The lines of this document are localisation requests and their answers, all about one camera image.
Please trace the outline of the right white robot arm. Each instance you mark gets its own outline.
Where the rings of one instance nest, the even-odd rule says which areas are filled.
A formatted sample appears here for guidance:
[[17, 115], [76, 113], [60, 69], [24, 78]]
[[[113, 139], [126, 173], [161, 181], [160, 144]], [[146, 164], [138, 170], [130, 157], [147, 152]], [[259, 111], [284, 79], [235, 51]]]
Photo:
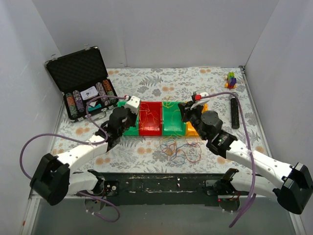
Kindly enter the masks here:
[[231, 168], [212, 185], [218, 195], [236, 191], [252, 191], [277, 202], [287, 211], [301, 214], [313, 194], [309, 169], [275, 160], [258, 151], [250, 151], [234, 135], [222, 130], [222, 120], [215, 111], [203, 111], [203, 103], [189, 101], [178, 104], [182, 122], [190, 122], [207, 148], [215, 155], [237, 162], [256, 172], [250, 176]]

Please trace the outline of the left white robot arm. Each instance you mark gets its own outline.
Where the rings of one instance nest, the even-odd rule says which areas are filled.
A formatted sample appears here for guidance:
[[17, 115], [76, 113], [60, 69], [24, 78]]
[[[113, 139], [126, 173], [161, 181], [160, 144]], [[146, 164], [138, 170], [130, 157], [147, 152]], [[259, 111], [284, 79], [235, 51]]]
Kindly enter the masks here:
[[86, 144], [58, 156], [44, 155], [30, 182], [31, 188], [52, 206], [60, 203], [67, 194], [80, 191], [88, 191], [94, 196], [102, 194], [102, 174], [91, 169], [82, 173], [77, 170], [113, 149], [124, 132], [135, 126], [137, 115], [138, 112], [132, 112], [130, 108], [117, 107]]

